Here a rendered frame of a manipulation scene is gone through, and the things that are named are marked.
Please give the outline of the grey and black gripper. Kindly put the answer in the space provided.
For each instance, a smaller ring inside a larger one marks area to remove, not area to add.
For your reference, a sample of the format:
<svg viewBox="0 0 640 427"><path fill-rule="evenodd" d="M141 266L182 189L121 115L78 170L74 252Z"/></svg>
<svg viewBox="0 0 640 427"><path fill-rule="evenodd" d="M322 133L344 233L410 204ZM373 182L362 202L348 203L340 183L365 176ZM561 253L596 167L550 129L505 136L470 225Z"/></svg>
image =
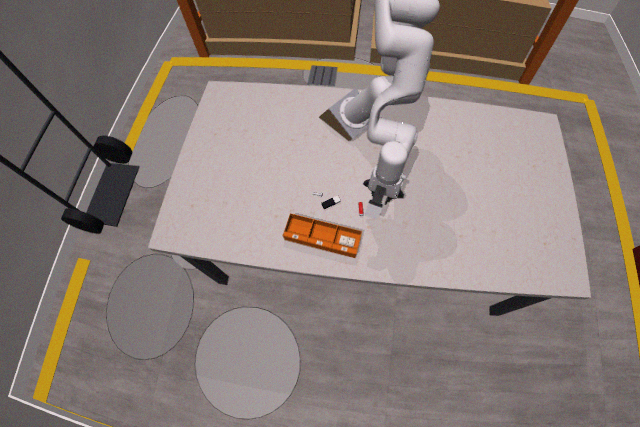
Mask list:
<svg viewBox="0 0 640 427"><path fill-rule="evenodd" d="M400 181L398 181L394 185L384 185L381 182L379 182L377 177L376 177L376 168L377 168L377 166L374 168L370 179L365 180L364 183L363 183L363 185L368 187L368 189L371 191L372 197L374 195L376 186L379 185L381 187L386 188L386 191L385 191L384 195L388 196L388 197L387 197L387 199L385 201L385 205L387 205L387 202L390 202L390 200L392 200L392 199L403 198L404 194L403 194L402 190L400 190L401 189L400 186L402 186L401 183L403 183L402 182L403 179L400 179Z"/></svg>

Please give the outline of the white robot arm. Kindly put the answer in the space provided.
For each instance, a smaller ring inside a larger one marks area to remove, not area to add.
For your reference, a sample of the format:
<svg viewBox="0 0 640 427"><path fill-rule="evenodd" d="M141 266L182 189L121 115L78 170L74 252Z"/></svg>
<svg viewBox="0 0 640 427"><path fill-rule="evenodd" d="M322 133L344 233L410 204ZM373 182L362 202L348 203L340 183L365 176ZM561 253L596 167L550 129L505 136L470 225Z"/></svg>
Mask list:
<svg viewBox="0 0 640 427"><path fill-rule="evenodd" d="M361 128L369 121L368 140L383 145L376 177L384 185L405 180L402 171L418 132L414 125L380 118L380 111L419 99L434 46L433 36L421 28L436 18L439 9L438 0L375 0L376 49L382 56L381 70L390 76L374 78L340 105L340 117L347 126Z"/></svg>

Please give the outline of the black and white eraser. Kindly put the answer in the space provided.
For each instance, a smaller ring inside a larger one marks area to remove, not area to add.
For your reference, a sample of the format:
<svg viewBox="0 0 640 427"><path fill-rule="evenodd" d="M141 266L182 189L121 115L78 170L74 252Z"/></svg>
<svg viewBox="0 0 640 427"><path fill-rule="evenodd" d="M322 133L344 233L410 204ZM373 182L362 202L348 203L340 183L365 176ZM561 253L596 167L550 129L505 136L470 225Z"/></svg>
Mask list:
<svg viewBox="0 0 640 427"><path fill-rule="evenodd" d="M329 208L329 207L331 207L331 206L333 206L333 205L335 205L337 203L340 203L340 202L341 202L341 200L339 199L339 197L337 195L337 196L335 196L335 197L333 197L333 198L331 198L329 200L326 200L326 201L322 202L321 204L322 204L324 209L327 209L327 208Z"/></svg>

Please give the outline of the orange rack of bins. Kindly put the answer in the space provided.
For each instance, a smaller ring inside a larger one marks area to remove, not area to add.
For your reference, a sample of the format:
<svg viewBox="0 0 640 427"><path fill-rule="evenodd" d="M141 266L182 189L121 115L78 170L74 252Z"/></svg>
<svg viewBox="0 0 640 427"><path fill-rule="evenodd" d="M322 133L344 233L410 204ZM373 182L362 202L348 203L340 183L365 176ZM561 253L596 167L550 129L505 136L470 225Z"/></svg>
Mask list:
<svg viewBox="0 0 640 427"><path fill-rule="evenodd" d="M283 237L286 241L356 258L361 233L360 230L290 213ZM356 239L354 246L339 246L341 235Z"/></svg>

